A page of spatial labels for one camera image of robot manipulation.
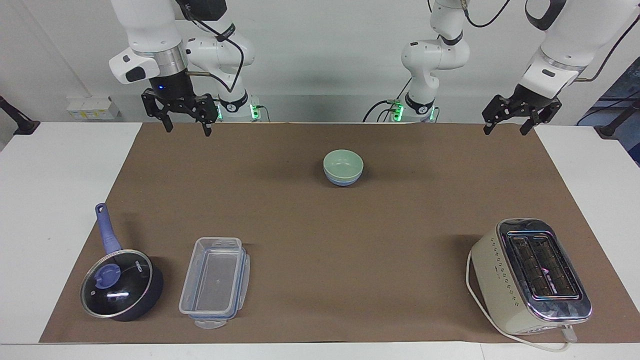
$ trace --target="wall outlet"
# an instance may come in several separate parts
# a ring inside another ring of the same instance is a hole
[[[76,120],[115,120],[120,116],[110,97],[69,99],[67,111]]]

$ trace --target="plastic container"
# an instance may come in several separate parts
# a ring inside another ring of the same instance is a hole
[[[360,178],[364,162],[353,151],[340,149],[328,153],[323,161],[324,174],[333,184],[349,186]]]
[[[239,239],[198,239],[180,296],[180,312],[203,329],[225,325],[242,309],[249,269],[249,255]]]

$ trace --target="toaster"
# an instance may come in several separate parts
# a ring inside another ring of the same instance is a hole
[[[503,220],[470,256],[488,313],[507,334],[536,334],[591,316],[569,257],[542,220]]]

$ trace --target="brown paper mat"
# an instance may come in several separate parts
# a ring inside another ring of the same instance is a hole
[[[343,147],[365,162],[349,188],[321,165]],[[206,138],[144,124],[107,203],[122,245],[163,271],[162,297],[131,323],[83,311],[83,276],[103,255],[96,226],[41,342],[508,342],[464,274],[471,246],[511,217],[544,219],[568,251],[595,309],[580,342],[640,342],[635,305],[540,140],[516,126],[216,124]],[[178,311],[202,236],[240,238],[252,262],[244,308],[209,331]]]

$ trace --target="pan handle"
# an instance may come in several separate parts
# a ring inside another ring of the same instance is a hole
[[[113,228],[111,227],[111,218],[107,205],[103,202],[95,206],[95,214],[98,217],[98,228],[100,228],[100,236],[102,237],[102,246],[107,254],[122,250],[122,246],[118,242]]]

